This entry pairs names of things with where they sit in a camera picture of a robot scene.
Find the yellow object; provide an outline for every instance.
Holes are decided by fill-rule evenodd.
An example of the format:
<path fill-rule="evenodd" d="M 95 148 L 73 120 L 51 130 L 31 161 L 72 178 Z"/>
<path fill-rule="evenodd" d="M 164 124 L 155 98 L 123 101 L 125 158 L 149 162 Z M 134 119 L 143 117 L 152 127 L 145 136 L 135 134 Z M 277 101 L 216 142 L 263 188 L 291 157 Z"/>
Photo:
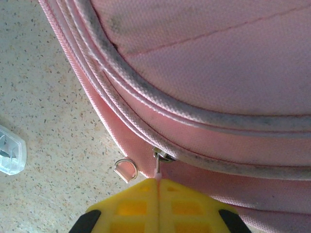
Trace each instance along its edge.
<path fill-rule="evenodd" d="M 243 222 L 239 229 L 232 228 L 232 219 L 225 223 L 219 210 L 233 214 L 234 221 L 241 224 L 237 212 L 227 204 L 170 180 L 146 179 L 89 207 L 80 217 L 84 220 L 79 219 L 69 233 L 249 232 Z M 97 215 L 95 225 L 86 228 L 91 214 Z"/>

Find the seam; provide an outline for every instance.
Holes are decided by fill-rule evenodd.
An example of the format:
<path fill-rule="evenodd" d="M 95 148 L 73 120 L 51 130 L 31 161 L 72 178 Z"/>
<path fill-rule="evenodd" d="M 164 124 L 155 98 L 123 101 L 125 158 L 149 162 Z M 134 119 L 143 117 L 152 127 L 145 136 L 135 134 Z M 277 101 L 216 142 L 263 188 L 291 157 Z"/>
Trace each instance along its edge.
<path fill-rule="evenodd" d="M 198 40 L 198 39 L 201 39 L 201 38 L 204 38 L 204 37 L 209 37 L 209 36 L 214 35 L 216 33 L 222 33 L 222 32 L 227 32 L 227 31 L 229 31 L 231 29 L 237 29 L 237 28 L 243 27 L 244 25 L 255 24 L 255 23 L 259 22 L 259 21 L 270 20 L 270 19 L 275 18 L 277 16 L 284 16 L 284 15 L 287 15 L 287 14 L 290 14 L 290 13 L 293 13 L 293 12 L 299 12 L 299 11 L 308 9 L 310 7 L 311 7 L 311 3 L 306 5 L 306 6 L 295 7 L 295 8 L 292 8 L 292 9 L 284 11 L 284 12 L 275 13 L 275 14 L 267 16 L 267 17 L 256 18 L 256 19 L 254 19 L 252 21 L 246 21 L 246 22 L 243 22 L 243 23 L 240 23 L 240 24 L 237 24 L 237 25 L 233 25 L 233 26 L 224 28 L 224 29 L 214 30 L 214 31 L 211 31 L 209 33 L 200 34 L 200 35 L 192 37 L 192 38 L 187 38 L 187 39 L 180 40 L 180 41 L 174 41 L 174 42 L 171 42 L 169 44 L 161 45 L 159 47 L 152 48 L 152 49 L 149 49 L 149 50 L 145 50 L 145 51 L 141 51 L 141 52 L 136 52 L 136 53 L 129 53 L 129 54 L 127 54 L 127 56 L 128 57 L 135 57 L 135 56 L 151 53 L 151 52 L 154 52 L 154 51 L 157 51 L 157 50 L 161 50 L 161 49 L 164 49 L 164 48 L 172 47 L 174 45 L 180 45 L 180 44 L 184 44 L 184 43 L 187 43 L 187 42 L 190 42 L 190 41 L 195 41 L 195 40 Z"/>

